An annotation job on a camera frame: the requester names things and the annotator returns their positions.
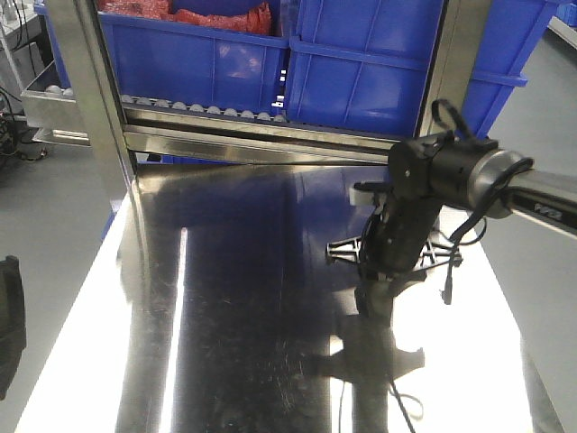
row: stainless steel table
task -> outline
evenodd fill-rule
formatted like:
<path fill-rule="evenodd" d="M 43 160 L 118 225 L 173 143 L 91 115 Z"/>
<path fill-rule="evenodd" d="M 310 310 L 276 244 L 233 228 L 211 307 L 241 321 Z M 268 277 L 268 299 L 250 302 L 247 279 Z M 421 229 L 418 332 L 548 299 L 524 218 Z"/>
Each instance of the stainless steel table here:
<path fill-rule="evenodd" d="M 350 385 L 303 360 L 339 350 L 357 275 L 327 266 L 325 244 L 360 233 L 371 209 L 351 207 L 348 188 L 383 175 L 143 167 L 16 431 L 351 431 Z M 481 247 L 463 255 L 450 308 L 443 271 L 398 298 L 397 345 L 426 352 L 398 387 L 423 403 L 406 399 L 419 432 L 527 432 L 515 321 Z M 392 399 L 388 411 L 389 431 L 406 431 Z"/>

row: blue storage crate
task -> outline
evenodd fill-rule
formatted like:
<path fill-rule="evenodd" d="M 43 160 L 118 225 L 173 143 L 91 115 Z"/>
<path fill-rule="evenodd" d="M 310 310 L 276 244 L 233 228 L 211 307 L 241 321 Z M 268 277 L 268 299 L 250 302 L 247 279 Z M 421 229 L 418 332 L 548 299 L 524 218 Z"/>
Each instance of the blue storage crate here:
<path fill-rule="evenodd" d="M 196 11 L 198 5 L 205 13 L 238 14 L 260 2 L 176 0 L 173 9 Z M 278 21 L 279 0 L 270 6 Z M 46 14 L 40 5 L 36 12 Z M 271 112 L 280 91 L 280 71 L 286 67 L 287 38 L 120 14 L 99 16 L 121 93 Z M 58 44 L 51 37 L 62 86 L 68 87 Z"/>
<path fill-rule="evenodd" d="M 306 0 L 300 2 L 302 41 L 354 51 L 427 60 L 443 0 Z"/>
<path fill-rule="evenodd" d="M 58 72 L 58 77 L 60 78 L 60 86 L 63 88 L 70 87 L 69 74 L 66 72 L 64 67 L 64 60 L 62 60 L 62 54 L 60 54 L 60 46 L 56 43 L 56 34 L 54 33 L 54 28 L 50 18 L 48 17 L 48 12 L 46 11 L 46 6 L 43 4 L 34 4 L 34 12 L 40 16 L 46 18 L 46 27 L 48 29 L 48 38 L 50 39 L 50 45 L 52 47 L 52 55 L 54 56 L 54 64 L 56 66 L 56 71 Z"/>
<path fill-rule="evenodd" d="M 408 136 L 415 131 L 427 61 L 336 49 L 290 38 L 287 118 Z"/>
<path fill-rule="evenodd" d="M 571 27 L 577 26 L 577 4 L 560 5 L 556 15 L 565 24 Z"/>
<path fill-rule="evenodd" d="M 523 74 L 504 76 L 474 71 L 463 104 L 463 117 L 478 137 L 487 136 L 515 88 L 527 85 Z"/>
<path fill-rule="evenodd" d="M 475 68 L 518 75 L 557 7 L 571 0 L 493 0 Z"/>

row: wire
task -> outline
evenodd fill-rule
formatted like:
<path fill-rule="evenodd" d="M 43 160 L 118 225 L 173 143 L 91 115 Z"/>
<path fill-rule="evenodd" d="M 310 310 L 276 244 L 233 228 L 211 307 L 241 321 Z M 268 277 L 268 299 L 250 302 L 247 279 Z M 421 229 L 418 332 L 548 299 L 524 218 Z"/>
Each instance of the wire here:
<path fill-rule="evenodd" d="M 361 248 L 359 249 L 359 270 L 361 273 L 361 278 L 364 280 L 367 278 L 367 271 L 368 271 L 368 269 L 367 269 L 368 264 L 367 264 L 367 252 L 366 252 L 366 238 L 367 238 L 367 234 L 371 230 L 374 222 L 379 220 L 380 214 L 376 213 L 376 210 L 378 208 L 379 207 L 375 207 L 375 210 L 373 211 L 371 216 L 369 216 L 367 218 L 367 221 L 364 224 L 364 227 L 362 228 L 362 232 L 361 232 Z"/>
<path fill-rule="evenodd" d="M 346 386 L 346 382 L 343 381 L 343 388 L 341 389 L 341 398 L 339 399 L 339 433 L 342 433 L 342 426 L 343 426 L 343 400 L 344 400 L 344 387 Z"/>
<path fill-rule="evenodd" d="M 20 135 L 18 134 L 18 125 L 16 124 L 12 104 L 10 103 L 10 99 L 6 96 L 3 90 L 0 90 L 0 95 L 4 97 L 4 99 L 6 100 L 6 104 L 8 104 L 8 110 L 10 112 L 10 116 L 12 117 L 12 122 L 9 122 L 4 116 L 2 116 L 0 120 L 3 121 L 3 127 L 5 126 L 6 132 L 10 135 L 10 138 L 12 139 L 14 150 L 16 150 L 15 148 L 18 145 Z"/>
<path fill-rule="evenodd" d="M 453 104 L 451 104 L 447 99 L 437 99 L 433 101 L 433 104 L 431 105 L 433 120 L 437 125 L 439 125 L 440 127 L 442 127 L 447 131 L 450 131 L 452 129 L 441 118 L 441 114 L 439 113 L 439 106 L 442 106 L 445 110 L 447 110 L 447 112 L 449 113 L 449 115 L 451 116 L 451 118 L 455 123 L 457 131 L 461 131 L 465 138 L 475 140 L 475 137 L 472 134 L 471 129 L 469 129 L 469 126 L 464 121 L 463 117 L 461 116 L 457 108 Z"/>
<path fill-rule="evenodd" d="M 493 184 L 479 200 L 479 205 L 472 211 L 469 218 L 462 223 L 459 228 L 457 228 L 451 236 L 449 236 L 449 241 L 453 242 L 453 248 L 451 249 L 451 255 L 449 257 L 449 267 L 447 270 L 447 278 L 444 282 L 444 290 L 442 292 L 443 301 L 446 305 L 451 304 L 453 297 L 453 267 L 459 245 L 463 237 L 472 230 L 485 214 L 489 211 L 490 207 L 499 199 L 501 192 L 507 186 L 509 179 L 515 174 L 529 170 L 533 166 L 534 160 L 532 158 L 521 158 L 519 161 L 511 164 L 506 170 L 500 173 Z"/>
<path fill-rule="evenodd" d="M 472 241 L 468 241 L 468 242 L 461 242 L 459 244 L 459 246 L 471 246 L 471 245 L 475 245 L 477 244 L 487 233 L 487 227 L 488 227 L 488 221 L 487 221 L 487 217 L 483 217 L 482 219 L 483 222 L 483 228 L 481 229 L 481 231 L 479 232 L 479 234 L 477 235 L 476 238 L 474 238 Z M 449 236 L 447 236 L 443 230 L 435 230 L 435 233 L 438 233 L 439 235 L 441 235 L 443 237 L 443 239 L 445 241 L 447 241 L 448 243 L 451 244 L 451 246 L 453 246 L 453 241 L 451 241 L 449 239 Z"/>
<path fill-rule="evenodd" d="M 12 93 L 10 93 L 8 90 L 6 90 L 5 88 L 3 88 L 2 86 L 0 86 L 0 92 L 6 93 L 8 96 L 12 97 L 13 99 L 17 100 L 18 102 L 22 102 L 22 100 L 19 97 L 15 97 Z M 12 111 L 12 108 L 10 108 L 10 115 L 14 115 L 14 112 Z"/>
<path fill-rule="evenodd" d="M 0 152 L 0 156 L 15 156 L 18 153 L 18 149 L 15 149 L 12 153 Z"/>
<path fill-rule="evenodd" d="M 409 431 L 411 433 L 416 433 L 415 427 L 413 427 L 413 423 L 411 422 L 411 418 L 408 416 L 407 409 L 405 408 L 405 405 L 403 404 L 403 400 L 401 398 L 401 395 L 398 393 L 397 385 L 395 384 L 393 377 L 390 375 L 390 373 L 387 374 L 387 376 L 389 377 L 390 388 L 393 390 L 393 395 L 397 399 L 398 407 L 400 408 L 400 411 L 403 413 L 403 418 L 405 419 L 405 422 L 407 423 L 407 427 L 408 427 Z"/>
<path fill-rule="evenodd" d="M 20 47 L 20 44 L 22 43 L 22 16 L 20 15 L 20 11 L 18 10 L 18 5 L 16 4 L 16 0 L 12 0 L 12 4 L 14 5 L 14 9 L 16 10 L 16 14 L 18 15 L 18 23 L 20 24 L 20 27 L 18 27 L 18 41 L 16 42 L 16 45 L 14 46 L 14 48 L 12 48 L 12 51 L 16 51 L 18 50 Z"/>
<path fill-rule="evenodd" d="M 389 390 L 389 394 L 393 397 L 395 397 L 395 394 L 393 393 L 392 390 Z M 412 413 L 410 413 L 408 416 L 411 417 L 412 419 L 416 419 L 417 421 L 420 421 L 421 419 L 423 419 L 425 417 L 425 405 L 423 404 L 423 402 L 415 397 L 414 395 L 410 395 L 410 394 L 404 394 L 404 393 L 400 393 L 400 398 L 401 399 L 407 399 L 407 400 L 411 400 L 414 401 L 418 407 L 420 408 L 421 413 L 419 413 L 418 415 L 414 415 Z"/>
<path fill-rule="evenodd" d="M 22 6 L 22 11 L 24 15 L 24 29 L 26 31 L 26 45 L 28 46 L 28 56 L 30 57 L 30 65 L 32 66 L 32 72 L 34 77 L 38 75 L 36 68 L 34 67 L 34 59 L 32 58 L 32 47 L 30 46 L 30 33 L 28 32 L 28 20 L 26 19 L 26 8 L 24 7 L 24 0 L 20 0 L 20 5 Z"/>
<path fill-rule="evenodd" d="M 6 104 L 8 104 L 8 115 L 10 115 L 12 117 L 12 121 L 14 122 L 14 125 L 15 125 L 16 124 L 16 118 L 14 116 L 12 104 L 10 103 L 10 99 L 6 96 L 6 94 L 10 95 L 10 93 L 5 88 L 0 86 L 0 95 L 2 95 L 4 97 Z"/>

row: black bag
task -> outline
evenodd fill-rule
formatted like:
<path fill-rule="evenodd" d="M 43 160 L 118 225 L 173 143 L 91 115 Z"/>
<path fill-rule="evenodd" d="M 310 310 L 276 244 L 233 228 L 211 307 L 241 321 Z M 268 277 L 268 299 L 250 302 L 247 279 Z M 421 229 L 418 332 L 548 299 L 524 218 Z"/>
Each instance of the black bag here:
<path fill-rule="evenodd" d="M 24 293 L 18 259 L 0 262 L 0 400 L 3 400 L 26 347 Z"/>

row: metal post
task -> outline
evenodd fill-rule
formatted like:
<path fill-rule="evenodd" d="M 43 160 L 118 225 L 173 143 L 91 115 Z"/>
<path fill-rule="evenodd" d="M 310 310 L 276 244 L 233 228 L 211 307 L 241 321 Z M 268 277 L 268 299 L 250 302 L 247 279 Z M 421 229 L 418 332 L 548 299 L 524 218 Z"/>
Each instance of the metal post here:
<path fill-rule="evenodd" d="M 431 116 L 431 103 L 442 97 L 461 110 L 481 46 L 492 0 L 447 0 L 417 136 L 438 132 Z"/>
<path fill-rule="evenodd" d="M 96 5 L 91 0 L 50 0 L 46 6 L 105 190 L 116 211 L 134 173 L 124 140 L 124 111 Z"/>
<path fill-rule="evenodd" d="M 0 42 L 2 43 L 2 48 L 4 49 L 4 53 L 6 54 L 6 58 L 8 59 L 8 64 L 10 65 L 10 69 L 14 74 L 14 79 L 16 80 L 16 84 L 18 85 L 18 89 L 20 92 L 24 90 L 24 85 L 22 83 L 22 79 L 20 78 L 20 72 L 16 67 L 16 62 L 14 61 L 14 55 L 10 50 L 10 46 L 8 45 L 8 40 L 6 39 L 6 32 L 4 31 L 4 25 L 0 23 Z"/>

